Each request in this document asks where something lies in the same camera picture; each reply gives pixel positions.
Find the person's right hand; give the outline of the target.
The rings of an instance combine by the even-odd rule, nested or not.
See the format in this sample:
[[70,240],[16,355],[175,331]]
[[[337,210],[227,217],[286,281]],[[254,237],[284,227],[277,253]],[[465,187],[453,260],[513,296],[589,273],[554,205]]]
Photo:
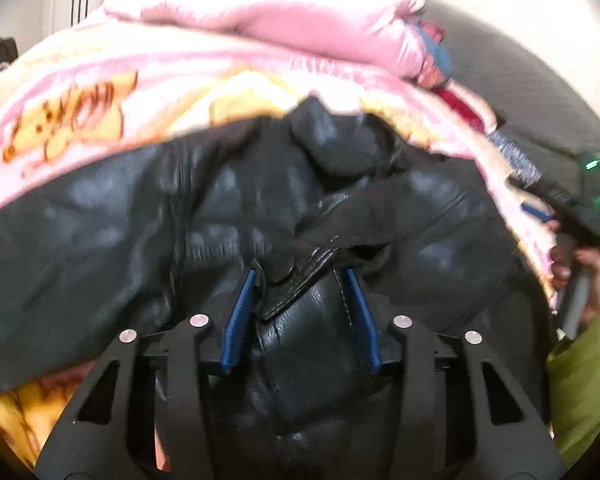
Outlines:
[[582,246],[570,252],[564,244],[557,244],[548,253],[548,258],[552,263],[552,285],[556,290],[569,285],[570,264],[575,261],[594,272],[588,303],[580,317],[580,331],[583,332],[600,317],[600,250]]

